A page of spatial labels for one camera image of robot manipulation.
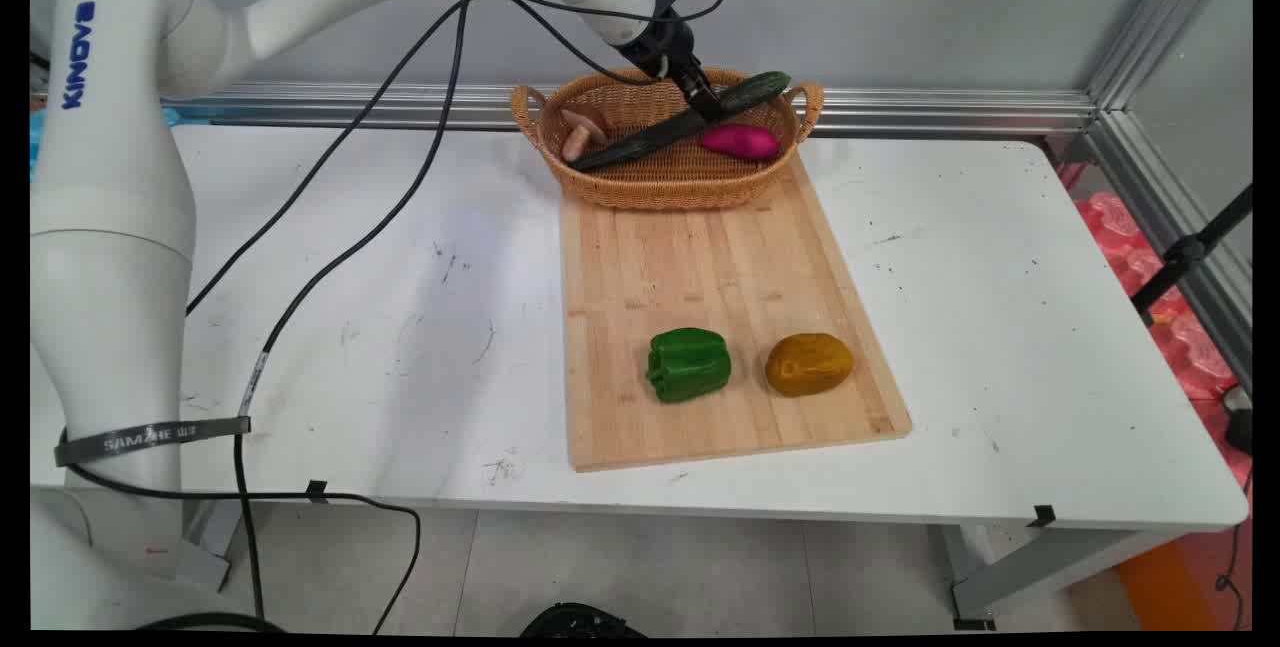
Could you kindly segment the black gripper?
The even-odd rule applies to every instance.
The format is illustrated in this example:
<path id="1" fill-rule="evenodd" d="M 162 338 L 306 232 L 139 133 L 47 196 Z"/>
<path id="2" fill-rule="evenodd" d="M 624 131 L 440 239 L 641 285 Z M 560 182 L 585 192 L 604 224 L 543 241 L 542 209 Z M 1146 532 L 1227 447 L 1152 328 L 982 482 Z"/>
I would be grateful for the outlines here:
<path id="1" fill-rule="evenodd" d="M 724 105 L 694 55 L 694 46 L 686 20 L 655 20 L 616 51 L 649 79 L 672 79 L 687 106 L 703 120 L 726 118 Z"/>

